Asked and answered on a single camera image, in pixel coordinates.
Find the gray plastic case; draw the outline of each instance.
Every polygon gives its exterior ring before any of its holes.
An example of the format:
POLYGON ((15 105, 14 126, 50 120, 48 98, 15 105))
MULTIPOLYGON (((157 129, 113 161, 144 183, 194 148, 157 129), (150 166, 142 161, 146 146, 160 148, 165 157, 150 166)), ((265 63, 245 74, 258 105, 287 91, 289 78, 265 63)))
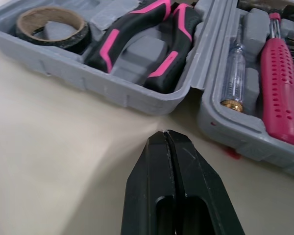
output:
MULTIPOLYGON (((13 0, 0 7, 0 49, 31 70, 57 76, 81 90, 101 94, 114 103, 151 115, 172 112, 190 87, 203 90, 198 125, 207 136, 243 156, 272 163, 294 175, 294 146, 270 137, 261 120, 257 61, 269 34, 268 14, 258 9, 250 12, 237 9, 237 0, 199 0, 195 9, 202 22, 196 28, 194 48, 175 91, 160 94, 141 84, 150 72, 149 67, 164 59, 172 43, 168 22, 135 35, 111 74, 83 64, 90 47, 96 46, 104 30, 137 4, 137 0, 13 0), (15 37, 17 17, 44 5, 74 10, 89 22, 93 42, 82 55, 57 47, 36 46, 15 37), (220 105, 229 47, 236 38, 240 17, 244 18, 247 61, 243 114, 220 105)), ((294 22, 283 20, 281 26, 283 36, 294 34, 294 22)))
MULTIPOLYGON (((234 148, 237 153, 269 162, 294 175, 294 146, 269 136, 261 120, 263 107, 258 56, 269 35, 269 24, 268 13, 258 9, 245 12, 234 7, 224 14, 221 23, 224 30, 219 33, 212 56, 198 125, 211 139, 234 148), (245 113, 220 105, 229 47, 236 38, 240 17, 244 18, 246 52, 245 113)), ((283 19, 281 32, 283 37, 294 36, 294 22, 283 19)))
POLYGON ((229 10, 227 1, 200 0, 196 5, 202 22, 196 28, 194 49, 172 94, 160 94, 141 86, 141 78, 150 72, 149 65, 163 60, 167 47, 172 43, 170 21, 134 36, 125 46, 111 74, 82 64, 89 50, 83 55, 76 55, 56 47, 33 45, 14 34, 16 19, 22 12, 38 6, 56 5, 76 11, 89 22, 93 47, 102 36, 101 30, 137 4, 137 0, 13 0, 0 7, 0 50, 31 70, 57 76, 81 90, 101 94, 124 107, 133 107, 151 115, 169 114, 184 99, 191 85, 206 77, 222 12, 226 7, 229 10), (110 18, 98 17, 108 14, 110 18))

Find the pink grip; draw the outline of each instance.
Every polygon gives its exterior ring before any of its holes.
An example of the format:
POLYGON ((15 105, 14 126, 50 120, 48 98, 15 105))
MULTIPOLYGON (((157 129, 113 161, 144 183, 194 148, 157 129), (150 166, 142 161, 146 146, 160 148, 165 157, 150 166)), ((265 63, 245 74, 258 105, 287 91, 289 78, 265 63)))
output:
POLYGON ((177 56, 178 56, 178 52, 172 51, 164 60, 164 62, 162 62, 159 68, 155 72, 151 73, 148 78, 162 76, 165 73, 165 71, 169 68, 169 66, 172 64, 172 62, 176 59, 177 56))
POLYGON ((109 34, 107 40, 103 44, 102 48, 99 51, 100 56, 106 62, 108 73, 110 73, 111 70, 112 70, 112 62, 111 62, 111 59, 110 59, 110 56, 109 56, 109 50, 111 49, 113 43, 115 42, 119 32, 120 31, 118 31, 117 29, 113 29, 111 31, 111 33, 109 34))
POLYGON ((294 145, 294 63, 283 39, 269 39, 261 55, 263 122, 268 134, 294 145))
POLYGON ((153 2, 152 4, 144 7, 143 9, 131 11, 130 14, 145 14, 145 13, 157 8, 158 6, 160 6, 162 4, 166 5, 166 14, 163 19, 165 21, 171 13, 171 0, 157 0, 157 1, 153 2))
POLYGON ((178 16, 178 28, 192 41, 193 37, 190 35, 190 33, 185 28, 185 15, 186 15, 186 8, 191 7, 186 3, 181 3, 173 12, 173 15, 175 15, 179 11, 178 16))

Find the clear plastic handle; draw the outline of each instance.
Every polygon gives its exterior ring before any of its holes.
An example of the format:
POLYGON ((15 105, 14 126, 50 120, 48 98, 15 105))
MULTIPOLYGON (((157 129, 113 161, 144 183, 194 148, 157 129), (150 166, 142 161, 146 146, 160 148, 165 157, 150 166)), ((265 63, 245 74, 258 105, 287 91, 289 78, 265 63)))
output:
POLYGON ((222 105, 239 112, 243 111, 246 66, 242 32, 243 26, 240 24, 228 56, 221 100, 222 105))
POLYGON ((226 65, 222 101, 235 100, 243 104, 245 64, 243 50, 240 48, 232 49, 226 65))

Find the black plastic tool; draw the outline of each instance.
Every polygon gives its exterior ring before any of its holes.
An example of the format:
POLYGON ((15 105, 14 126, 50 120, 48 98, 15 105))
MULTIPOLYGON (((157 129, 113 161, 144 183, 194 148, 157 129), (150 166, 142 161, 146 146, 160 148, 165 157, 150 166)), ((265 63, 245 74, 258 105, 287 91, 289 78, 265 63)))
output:
POLYGON ((244 235, 219 175, 187 136, 158 132, 127 180, 121 235, 244 235))
MULTIPOLYGON (((85 64, 110 73, 126 43, 135 34, 165 21, 171 10, 171 0, 144 0, 135 10, 111 25, 98 47, 90 52, 85 64)), ((200 15, 190 5, 182 3, 175 9, 172 23, 173 46, 165 60, 155 65, 155 70, 144 84, 164 94, 171 92, 184 68, 200 15)))

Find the pink and black handle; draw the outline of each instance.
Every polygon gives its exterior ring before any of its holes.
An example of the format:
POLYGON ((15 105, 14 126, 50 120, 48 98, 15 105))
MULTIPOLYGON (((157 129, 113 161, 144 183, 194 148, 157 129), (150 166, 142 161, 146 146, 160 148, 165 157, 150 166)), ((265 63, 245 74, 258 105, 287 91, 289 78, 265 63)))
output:
POLYGON ((261 55, 263 122, 268 134, 294 145, 294 63, 281 38, 269 39, 261 55))
POLYGON ((176 86, 186 57, 193 45, 193 35, 200 23, 200 15, 189 5, 180 4, 173 13, 173 46, 166 59, 149 75, 144 87, 159 93, 172 92, 176 86))
POLYGON ((85 63, 110 73, 126 43, 137 33, 156 26, 171 13, 171 0, 144 0, 135 10, 115 21, 85 63))

